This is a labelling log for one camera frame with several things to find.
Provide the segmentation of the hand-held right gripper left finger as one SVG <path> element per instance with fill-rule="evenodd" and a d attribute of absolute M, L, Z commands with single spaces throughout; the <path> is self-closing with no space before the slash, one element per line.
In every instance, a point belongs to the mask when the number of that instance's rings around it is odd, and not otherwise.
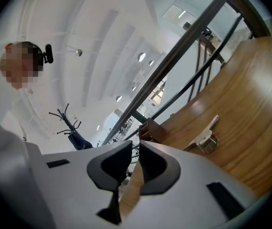
<path fill-rule="evenodd" d="M 132 150 L 132 141 L 117 142 L 115 148 L 94 157 L 87 165 L 87 174 L 95 185 L 113 193 L 108 207 L 97 215 L 115 225 L 121 223 L 118 188 L 126 178 Z"/>

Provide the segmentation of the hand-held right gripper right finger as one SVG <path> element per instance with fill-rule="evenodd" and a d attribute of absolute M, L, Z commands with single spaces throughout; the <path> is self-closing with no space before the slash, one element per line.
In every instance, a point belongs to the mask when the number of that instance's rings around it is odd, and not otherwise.
<path fill-rule="evenodd" d="M 154 147 L 155 143 L 140 141 L 139 163 L 144 184 L 140 195 L 151 196 L 166 193 L 178 181 L 181 174 L 179 162 L 172 156 Z"/>

